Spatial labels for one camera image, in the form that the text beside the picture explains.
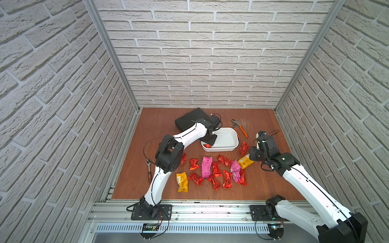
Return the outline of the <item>small yellow tea bag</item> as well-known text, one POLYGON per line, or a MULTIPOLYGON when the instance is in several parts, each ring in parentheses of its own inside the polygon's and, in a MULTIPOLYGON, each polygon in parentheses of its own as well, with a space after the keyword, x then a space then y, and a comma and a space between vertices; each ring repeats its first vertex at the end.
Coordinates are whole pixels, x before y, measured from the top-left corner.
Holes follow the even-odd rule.
POLYGON ((254 161, 251 160, 251 159, 249 158, 249 154, 247 154, 247 155, 243 156, 242 158, 240 158, 240 159, 238 160, 238 163, 239 163, 241 169, 246 169, 247 167, 249 167, 250 165, 252 165, 252 164, 254 163, 254 161))

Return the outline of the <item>white plastic storage box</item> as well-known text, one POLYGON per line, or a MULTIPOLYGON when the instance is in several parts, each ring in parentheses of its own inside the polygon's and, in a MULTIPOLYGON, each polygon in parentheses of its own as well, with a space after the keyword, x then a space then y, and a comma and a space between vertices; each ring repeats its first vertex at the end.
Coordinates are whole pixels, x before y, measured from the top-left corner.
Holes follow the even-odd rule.
POLYGON ((239 145, 237 132, 233 128, 220 128, 213 133, 217 135, 214 145, 207 148, 206 143, 201 141, 201 145, 206 152, 226 152, 233 151, 239 145))

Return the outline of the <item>magenta tea bag packet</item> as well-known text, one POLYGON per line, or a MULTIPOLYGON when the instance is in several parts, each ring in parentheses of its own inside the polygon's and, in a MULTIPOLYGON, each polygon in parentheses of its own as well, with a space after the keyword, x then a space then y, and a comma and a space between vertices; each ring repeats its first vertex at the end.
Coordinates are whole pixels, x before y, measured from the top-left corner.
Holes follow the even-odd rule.
POLYGON ((203 157, 202 161, 202 177, 203 178, 208 178, 212 173, 211 173, 211 165, 212 165, 213 159, 209 157, 203 157))

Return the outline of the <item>red tea bag packet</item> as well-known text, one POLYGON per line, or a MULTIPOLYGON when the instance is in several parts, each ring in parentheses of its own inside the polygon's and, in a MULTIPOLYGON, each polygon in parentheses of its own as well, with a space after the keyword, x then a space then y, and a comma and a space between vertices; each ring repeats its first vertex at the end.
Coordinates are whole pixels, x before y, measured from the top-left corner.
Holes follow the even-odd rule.
POLYGON ((204 181, 204 178, 194 172, 191 172, 188 177, 188 180, 195 182, 197 186, 201 186, 204 181))

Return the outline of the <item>yellow tea bag packet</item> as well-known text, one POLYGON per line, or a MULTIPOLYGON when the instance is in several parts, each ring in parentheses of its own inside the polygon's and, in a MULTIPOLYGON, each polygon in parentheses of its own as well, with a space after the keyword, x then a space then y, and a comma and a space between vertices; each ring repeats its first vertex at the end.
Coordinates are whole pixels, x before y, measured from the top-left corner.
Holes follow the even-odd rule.
POLYGON ((178 183, 178 192, 186 192, 188 193, 188 178, 185 172, 177 173, 176 180, 178 183))

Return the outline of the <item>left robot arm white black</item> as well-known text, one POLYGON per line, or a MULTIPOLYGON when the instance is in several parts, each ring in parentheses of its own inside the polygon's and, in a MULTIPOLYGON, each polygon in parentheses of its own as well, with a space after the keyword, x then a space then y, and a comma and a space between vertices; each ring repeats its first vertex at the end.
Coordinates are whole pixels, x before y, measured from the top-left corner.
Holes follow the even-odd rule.
POLYGON ((200 118, 187 130, 177 135, 161 138, 155 155, 155 173, 147 193, 140 199, 140 206, 150 218, 159 212, 162 193, 170 175, 180 166, 185 148, 197 140, 213 145, 217 135, 214 131, 221 127, 221 119, 213 114, 209 118, 200 118))

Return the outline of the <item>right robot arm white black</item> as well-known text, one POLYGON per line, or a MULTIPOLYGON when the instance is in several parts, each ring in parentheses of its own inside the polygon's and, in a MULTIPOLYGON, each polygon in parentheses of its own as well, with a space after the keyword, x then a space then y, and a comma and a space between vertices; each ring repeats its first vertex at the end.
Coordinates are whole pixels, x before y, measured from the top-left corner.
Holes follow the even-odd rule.
POLYGON ((252 161, 267 165, 293 185, 316 210, 314 215, 276 195, 265 202, 263 216, 270 220, 286 219, 299 226, 320 243, 363 243, 368 221, 361 213, 352 213, 339 203, 302 166, 292 154, 280 153, 274 138, 265 131, 256 135, 256 146, 249 150, 252 161))

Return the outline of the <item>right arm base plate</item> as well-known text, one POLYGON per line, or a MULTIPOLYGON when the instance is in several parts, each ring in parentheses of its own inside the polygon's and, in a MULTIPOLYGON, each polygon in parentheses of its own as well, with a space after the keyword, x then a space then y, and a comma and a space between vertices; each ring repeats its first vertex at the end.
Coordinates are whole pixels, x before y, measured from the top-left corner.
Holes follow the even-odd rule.
POLYGON ((287 219, 283 219, 277 214, 275 206, 250 205, 249 209, 252 221, 262 221, 268 223, 288 222, 287 219))

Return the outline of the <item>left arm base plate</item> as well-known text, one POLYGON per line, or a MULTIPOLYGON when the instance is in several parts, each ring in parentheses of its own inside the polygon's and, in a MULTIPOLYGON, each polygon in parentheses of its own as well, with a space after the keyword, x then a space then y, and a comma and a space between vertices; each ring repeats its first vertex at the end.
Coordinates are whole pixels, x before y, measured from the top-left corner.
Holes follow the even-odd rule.
POLYGON ((134 221, 150 221, 150 220, 155 220, 158 221, 161 218, 163 220, 170 220, 171 215, 172 215, 172 208, 173 205, 168 205, 168 204, 162 204, 159 205, 158 208, 155 210, 155 213, 152 213, 149 215, 146 213, 141 205, 137 204, 131 209, 131 220, 134 221))

